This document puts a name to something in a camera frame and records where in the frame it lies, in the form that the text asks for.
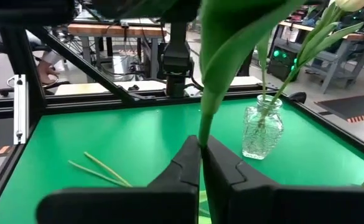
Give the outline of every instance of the white tulip flower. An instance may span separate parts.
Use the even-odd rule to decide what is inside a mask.
[[[335,4],[345,12],[355,12],[364,7],[364,0],[335,0]]]

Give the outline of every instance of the white bracket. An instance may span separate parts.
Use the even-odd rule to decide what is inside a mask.
[[[25,144],[29,133],[29,100],[26,75],[14,75],[13,144]]]

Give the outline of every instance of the glass vase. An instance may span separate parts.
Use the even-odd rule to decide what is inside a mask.
[[[279,115],[282,101],[277,99],[273,105],[273,96],[257,97],[257,105],[245,109],[243,131],[243,156],[264,159],[276,147],[284,126]]]

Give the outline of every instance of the gray floor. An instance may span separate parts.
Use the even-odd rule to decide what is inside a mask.
[[[198,33],[188,32],[187,40],[190,44],[190,47],[194,51],[191,54],[195,61],[194,77],[196,79],[199,79],[201,78],[201,74],[198,68],[198,55],[196,55],[195,52],[200,52],[200,35]],[[62,74],[60,78],[62,80],[69,80],[71,83],[86,83],[86,75],[82,73],[78,68],[73,66],[70,62],[66,64],[60,62],[56,65],[56,68],[57,70],[61,71]],[[250,74],[261,79],[261,72],[259,68],[255,66],[251,66]],[[6,87],[6,80],[11,76],[12,68],[7,59],[7,55],[0,54],[0,88]],[[281,86],[282,84],[281,81],[271,75],[267,75],[266,81],[271,82],[276,86]],[[343,89],[341,86],[343,86],[343,83],[335,83],[329,89],[327,94],[323,95],[320,93],[320,80],[306,73],[301,73],[299,75],[299,79],[296,82],[291,83],[287,87],[286,93],[291,94],[297,91],[304,91],[307,93],[308,96],[306,105],[314,111],[323,111],[321,108],[314,104],[315,101],[364,95],[364,69],[361,71],[358,80],[354,86],[349,89]],[[326,116],[326,118],[364,141],[364,121],[351,124],[334,115]]]

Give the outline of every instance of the green mat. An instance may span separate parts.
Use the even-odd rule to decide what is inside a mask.
[[[243,113],[256,99],[224,101],[212,135],[241,156]],[[351,185],[364,181],[364,154],[284,104],[284,134],[263,161],[245,159],[280,184]],[[152,181],[186,137],[197,134],[200,105],[153,106],[44,116],[0,198],[0,224],[35,223],[40,199],[66,187],[111,187],[67,163],[99,170],[88,151],[133,186]],[[201,190],[205,189],[201,176]]]

